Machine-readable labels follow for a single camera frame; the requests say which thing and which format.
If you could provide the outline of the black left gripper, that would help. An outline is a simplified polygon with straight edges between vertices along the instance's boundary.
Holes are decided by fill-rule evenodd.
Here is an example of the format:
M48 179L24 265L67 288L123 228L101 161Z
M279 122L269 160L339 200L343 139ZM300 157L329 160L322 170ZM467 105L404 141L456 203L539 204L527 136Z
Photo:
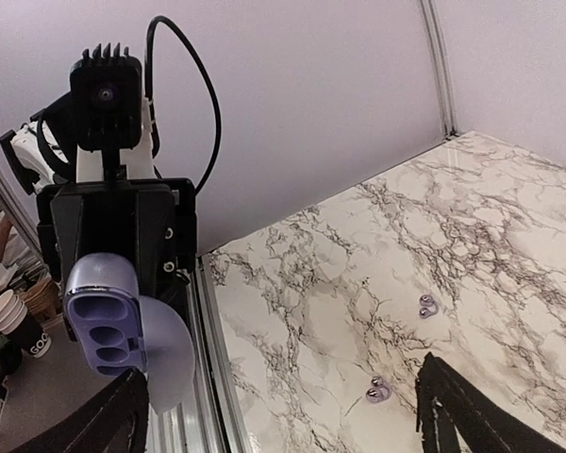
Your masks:
M129 260L140 292L189 319L188 275L197 254L196 193L182 178L67 183L36 197L42 259L64 283L74 264L99 252Z

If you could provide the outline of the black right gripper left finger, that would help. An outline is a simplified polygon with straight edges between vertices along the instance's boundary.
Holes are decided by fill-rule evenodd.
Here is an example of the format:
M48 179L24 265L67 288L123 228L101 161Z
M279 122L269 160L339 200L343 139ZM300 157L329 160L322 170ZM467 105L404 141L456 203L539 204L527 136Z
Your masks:
M12 378L0 452L144 452L149 395L139 371L104 379L81 371Z

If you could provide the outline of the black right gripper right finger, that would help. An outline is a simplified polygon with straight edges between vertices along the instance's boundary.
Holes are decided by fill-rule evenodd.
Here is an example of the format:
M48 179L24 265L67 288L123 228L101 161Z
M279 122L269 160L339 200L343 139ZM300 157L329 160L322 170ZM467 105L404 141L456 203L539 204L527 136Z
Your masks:
M415 379L416 431L424 452L564 452L503 411L443 359L429 353Z

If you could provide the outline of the purple earbud charging case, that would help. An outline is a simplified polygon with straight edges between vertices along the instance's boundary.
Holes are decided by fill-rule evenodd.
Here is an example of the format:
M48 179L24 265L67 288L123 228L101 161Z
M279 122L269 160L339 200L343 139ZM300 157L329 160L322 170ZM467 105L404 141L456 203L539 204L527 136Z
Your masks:
M191 334L173 308L140 293L126 258L94 253L79 259L67 281L64 308L94 372L117 377L129 368L140 370L156 413L173 409L191 393Z

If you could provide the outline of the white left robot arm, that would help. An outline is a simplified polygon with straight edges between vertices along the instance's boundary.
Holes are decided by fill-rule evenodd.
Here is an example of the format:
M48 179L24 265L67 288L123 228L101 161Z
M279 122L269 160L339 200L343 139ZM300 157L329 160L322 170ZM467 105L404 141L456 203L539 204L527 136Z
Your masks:
M196 190L153 164L156 126L141 95L101 88L89 105L66 93L0 137L17 180L36 197L37 234L51 276L64 283L86 255L134 266L143 294L188 316L197 252Z

